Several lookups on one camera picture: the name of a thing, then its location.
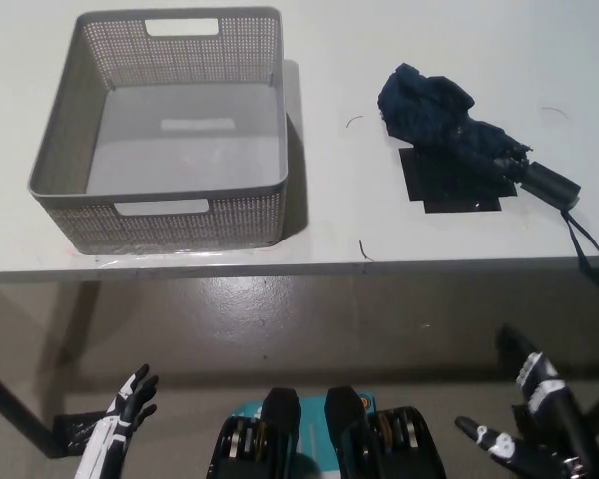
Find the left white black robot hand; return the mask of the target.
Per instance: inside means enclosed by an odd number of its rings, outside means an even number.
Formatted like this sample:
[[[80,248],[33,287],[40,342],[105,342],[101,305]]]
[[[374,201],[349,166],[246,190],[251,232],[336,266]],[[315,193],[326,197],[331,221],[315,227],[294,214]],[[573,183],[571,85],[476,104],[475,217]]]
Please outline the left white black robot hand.
[[[145,363],[121,386],[91,432],[74,475],[83,478],[120,478],[134,433],[157,410],[147,405],[157,393],[158,375],[149,377]]]

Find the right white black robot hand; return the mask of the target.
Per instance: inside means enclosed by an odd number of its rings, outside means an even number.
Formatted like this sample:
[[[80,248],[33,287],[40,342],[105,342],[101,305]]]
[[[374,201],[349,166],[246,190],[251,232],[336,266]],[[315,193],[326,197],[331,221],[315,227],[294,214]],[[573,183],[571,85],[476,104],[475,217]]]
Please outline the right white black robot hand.
[[[488,457],[519,478],[599,478],[599,444],[574,394],[544,353],[533,351],[515,383],[527,425],[520,438],[458,416],[455,425]]]

